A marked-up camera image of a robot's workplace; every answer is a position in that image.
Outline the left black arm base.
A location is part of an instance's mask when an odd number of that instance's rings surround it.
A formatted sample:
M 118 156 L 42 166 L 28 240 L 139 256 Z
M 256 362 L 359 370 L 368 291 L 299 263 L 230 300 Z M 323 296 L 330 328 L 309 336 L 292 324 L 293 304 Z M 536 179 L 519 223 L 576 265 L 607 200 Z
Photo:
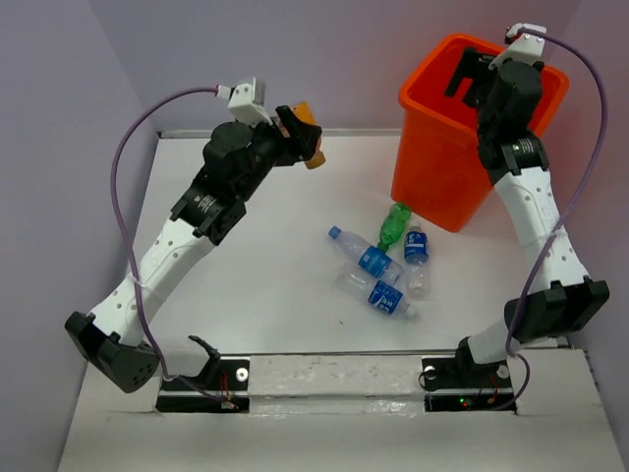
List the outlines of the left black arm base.
M 225 356 L 220 361 L 218 373 L 201 391 L 181 378 L 162 381 L 155 408 L 160 413 L 248 413 L 250 370 L 250 357 Z

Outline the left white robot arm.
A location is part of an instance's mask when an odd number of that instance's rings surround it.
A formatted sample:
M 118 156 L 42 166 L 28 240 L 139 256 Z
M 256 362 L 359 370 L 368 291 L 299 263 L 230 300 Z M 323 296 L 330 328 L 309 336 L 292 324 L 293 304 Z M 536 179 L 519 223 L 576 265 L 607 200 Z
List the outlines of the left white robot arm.
M 302 162 L 314 169 L 325 162 L 322 129 L 309 105 L 275 112 L 270 122 L 216 127 L 202 150 L 202 168 L 141 261 L 89 313 L 67 319 L 65 330 L 82 356 L 122 391 L 135 392 L 157 376 L 199 389 L 215 382 L 220 354 L 209 343 L 193 335 L 195 351 L 166 360 L 164 346 L 145 329 L 187 273 L 245 216 L 247 201 L 272 168 Z

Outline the blue label water bottle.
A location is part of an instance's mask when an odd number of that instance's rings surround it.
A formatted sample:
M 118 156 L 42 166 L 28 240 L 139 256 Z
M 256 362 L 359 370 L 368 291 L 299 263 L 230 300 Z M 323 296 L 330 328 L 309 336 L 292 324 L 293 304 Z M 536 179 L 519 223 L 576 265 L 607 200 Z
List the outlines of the blue label water bottle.
M 400 290 L 374 278 L 357 265 L 345 264 L 335 286 L 383 316 L 413 319 L 418 314 L 417 307 L 410 304 Z
M 349 261 L 378 280 L 395 285 L 404 272 L 402 266 L 356 233 L 332 226 L 328 237 Z
M 407 292 L 415 299 L 425 299 L 429 293 L 429 238 L 420 221 L 409 221 L 403 241 L 405 282 Z

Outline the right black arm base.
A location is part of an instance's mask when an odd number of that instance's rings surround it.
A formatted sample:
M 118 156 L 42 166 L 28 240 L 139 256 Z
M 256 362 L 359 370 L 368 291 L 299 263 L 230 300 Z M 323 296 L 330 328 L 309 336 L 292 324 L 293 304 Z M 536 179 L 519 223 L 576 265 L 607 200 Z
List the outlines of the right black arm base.
M 424 407 L 428 413 L 490 411 L 514 397 L 505 361 L 461 374 L 453 357 L 423 358 L 418 383 L 425 392 Z

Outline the orange juice bottle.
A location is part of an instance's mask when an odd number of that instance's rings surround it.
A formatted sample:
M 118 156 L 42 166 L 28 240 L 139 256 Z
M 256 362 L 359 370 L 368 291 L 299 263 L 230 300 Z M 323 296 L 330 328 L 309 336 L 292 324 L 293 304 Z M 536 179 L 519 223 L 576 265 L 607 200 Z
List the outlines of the orange juice bottle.
M 321 167 L 325 163 L 325 156 L 321 150 L 322 130 L 314 118 L 309 104 L 301 101 L 291 106 L 294 117 L 293 128 L 297 133 L 297 143 L 300 150 L 306 154 L 304 162 L 309 170 Z

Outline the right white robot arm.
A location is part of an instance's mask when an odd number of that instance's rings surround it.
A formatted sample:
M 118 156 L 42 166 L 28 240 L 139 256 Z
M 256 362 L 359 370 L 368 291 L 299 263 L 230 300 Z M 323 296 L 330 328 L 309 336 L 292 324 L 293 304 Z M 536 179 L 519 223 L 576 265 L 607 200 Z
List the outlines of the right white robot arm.
M 543 97 L 543 62 L 499 60 L 465 48 L 445 91 L 454 96 L 471 80 L 464 102 L 477 113 L 478 152 L 488 179 L 506 207 L 530 267 L 520 297 L 502 318 L 460 341 L 452 362 L 464 385 L 532 343 L 581 330 L 609 298 L 580 262 L 551 188 L 542 140 L 530 127 Z

